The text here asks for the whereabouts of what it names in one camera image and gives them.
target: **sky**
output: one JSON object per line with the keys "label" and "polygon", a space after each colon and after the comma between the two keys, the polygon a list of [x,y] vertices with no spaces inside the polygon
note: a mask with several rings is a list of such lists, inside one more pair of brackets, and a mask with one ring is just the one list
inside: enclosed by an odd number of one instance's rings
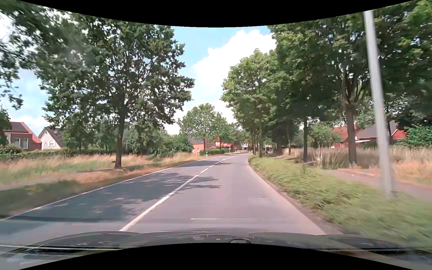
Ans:
{"label": "sky", "polygon": [[[0,20],[0,38],[7,34],[9,23]],[[276,47],[266,26],[252,27],[180,27],[175,26],[175,39],[185,44],[181,60],[186,64],[180,73],[195,79],[191,89],[192,101],[184,104],[183,111],[178,111],[174,119],[182,118],[191,108],[203,103],[210,103],[221,112],[228,122],[233,122],[233,115],[225,102],[221,101],[222,83],[232,65],[241,58],[250,56],[255,49],[268,52]],[[24,122],[38,135],[49,123],[44,120],[45,101],[48,95],[39,88],[40,81],[32,71],[21,70],[20,80],[14,83],[16,91],[22,94],[24,104],[19,110],[11,107],[7,99],[1,100],[3,108],[8,110],[11,121]],[[165,125],[170,134],[177,134],[179,127]]]}

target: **window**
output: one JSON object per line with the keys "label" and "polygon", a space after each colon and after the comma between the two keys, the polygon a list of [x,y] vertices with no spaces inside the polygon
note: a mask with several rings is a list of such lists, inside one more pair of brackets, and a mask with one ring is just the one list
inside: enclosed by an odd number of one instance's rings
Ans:
{"label": "window", "polygon": [[29,140],[28,138],[22,139],[22,149],[28,149],[29,148]]}
{"label": "window", "polygon": [[15,138],[12,144],[21,147],[21,138]]}

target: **dry grass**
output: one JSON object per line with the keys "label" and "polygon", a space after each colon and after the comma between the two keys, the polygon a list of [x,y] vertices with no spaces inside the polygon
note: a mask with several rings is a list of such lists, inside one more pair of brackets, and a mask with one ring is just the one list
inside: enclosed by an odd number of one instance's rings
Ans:
{"label": "dry grass", "polygon": [[[289,159],[302,160],[303,149],[285,149],[283,155]],[[315,166],[323,169],[348,168],[347,148],[309,148],[308,159]],[[410,149],[394,146],[391,148],[391,159],[396,178],[415,181],[432,186],[432,148]],[[379,156],[376,148],[357,148],[358,168],[379,175]]]}
{"label": "dry grass", "polygon": [[[176,164],[183,161],[202,159],[202,156],[190,153],[177,153],[166,158],[153,158],[151,156],[128,155],[122,157],[122,164],[130,171],[141,169],[140,165],[157,163],[164,167],[169,164]],[[78,177],[80,172],[111,169],[114,167],[115,155],[93,155],[62,157],[53,156],[41,159],[20,159],[12,162],[0,161],[0,186],[24,183],[36,179],[44,179],[46,182],[58,179]],[[109,175],[115,174],[114,170],[104,172],[93,172],[89,178],[106,179]]]}

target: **asphalt road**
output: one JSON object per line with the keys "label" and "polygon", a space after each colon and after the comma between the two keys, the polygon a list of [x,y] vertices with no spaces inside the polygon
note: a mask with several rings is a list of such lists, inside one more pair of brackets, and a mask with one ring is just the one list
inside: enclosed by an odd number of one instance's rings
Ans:
{"label": "asphalt road", "polygon": [[0,220],[0,244],[29,245],[94,231],[206,227],[325,234],[247,159],[243,154],[199,160]]}

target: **pole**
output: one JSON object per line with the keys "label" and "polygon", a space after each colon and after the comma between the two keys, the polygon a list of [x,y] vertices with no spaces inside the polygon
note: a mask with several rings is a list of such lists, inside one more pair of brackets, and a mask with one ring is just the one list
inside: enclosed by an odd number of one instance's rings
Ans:
{"label": "pole", "polygon": [[383,86],[379,70],[378,47],[376,45],[375,20],[373,10],[364,11],[364,28],[366,30],[366,45],[368,47],[369,76],[371,80],[371,94],[373,101],[374,119],[376,122],[376,135],[379,152],[379,165],[381,167],[382,184],[387,197],[396,194],[389,154],[389,142],[386,130],[385,104]]}

